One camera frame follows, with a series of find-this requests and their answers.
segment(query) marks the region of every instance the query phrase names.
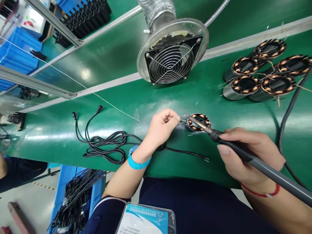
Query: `aluminum frame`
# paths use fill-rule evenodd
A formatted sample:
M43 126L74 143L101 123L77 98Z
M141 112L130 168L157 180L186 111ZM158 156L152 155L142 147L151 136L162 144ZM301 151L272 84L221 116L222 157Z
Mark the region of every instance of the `aluminum frame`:
M53 25L63 36L65 36L75 47L82 44L82 40L77 38L49 9L39 0L25 0L43 18Z
M59 96L65 99L72 99L77 96L76 94L71 93L67 90L64 90L54 85L40 81L31 76L17 72L13 69L7 68L2 65L0 65L0 77L4 80L11 81L19 85L23 85L23 86L33 88L36 90L51 93L51 94L54 94L56 96Z

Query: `red string bracelet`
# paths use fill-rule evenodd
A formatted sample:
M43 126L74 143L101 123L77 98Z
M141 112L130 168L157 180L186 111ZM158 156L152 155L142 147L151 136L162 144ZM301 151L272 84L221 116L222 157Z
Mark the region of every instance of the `red string bracelet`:
M275 189L275 192L274 192L274 193L266 193L265 195L264 195L264 194L256 193L256 192L254 192L254 191L251 191L249 188L247 188L245 185L243 185L242 182L240 182L240 184L241 184L241 186L242 186L244 189L246 189L248 192L250 192L250 193L252 193L252 194L254 194L254 195L256 195L256 196L259 196L259 197L265 197L265 198L269 197L269 198L270 198L270 197L274 197L275 195L279 194L279 192L280 192L280 185L279 185L278 183L276 183L276 189Z

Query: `flexible duct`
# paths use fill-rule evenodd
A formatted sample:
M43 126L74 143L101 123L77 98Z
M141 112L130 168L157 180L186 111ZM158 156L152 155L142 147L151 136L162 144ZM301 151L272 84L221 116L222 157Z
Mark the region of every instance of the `flexible duct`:
M225 0L221 6L217 9L217 11L210 17L210 19L205 23L206 28L217 18L217 16L223 11L226 5L229 3L230 0Z
M176 19L176 9L173 4L173 0L137 1L144 11L146 23L149 27L151 34L155 30L157 30L162 24L171 22Z

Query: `red object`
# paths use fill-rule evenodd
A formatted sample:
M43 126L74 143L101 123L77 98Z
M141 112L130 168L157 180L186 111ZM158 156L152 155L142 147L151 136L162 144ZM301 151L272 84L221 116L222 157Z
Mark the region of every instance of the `red object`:
M11 229L9 227L1 227L0 233L1 234L11 234Z
M7 204L7 208L9 209L12 218L14 219L17 227L20 230L20 234L35 234L35 230L28 221L25 214L19 208L19 205L16 202L9 202Z
M279 194L280 192L280 185L278 183L276 183L276 189L275 189L275 192L274 193L267 193L266 195L264 194L259 194L259 193L256 193L254 191L251 191L249 188L247 188L245 185L242 184L242 182L240 182L241 186L246 189L248 192L256 195L256 196L259 196L259 197L264 197L264 198L267 198L267 197L274 197L275 195Z
M33 27L33 23L31 22L31 21L26 21L30 26L32 26Z

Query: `hand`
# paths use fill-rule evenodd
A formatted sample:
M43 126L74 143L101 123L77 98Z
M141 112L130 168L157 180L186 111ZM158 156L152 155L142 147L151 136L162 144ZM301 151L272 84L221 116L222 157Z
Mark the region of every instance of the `hand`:
M247 147L257 157L278 171L282 169L286 161L273 141L264 133L250 132L244 128L237 127L232 130L225 130L225 134L221 134L219 137L227 141L246 143ZM228 173L234 179L256 192L267 192L267 189L275 188L275 183L272 180L253 166L242 162L231 147L218 145L218 150Z
M179 115L169 108L155 114L144 141L148 141L155 149L158 148L168 140L171 132L179 124L180 120Z

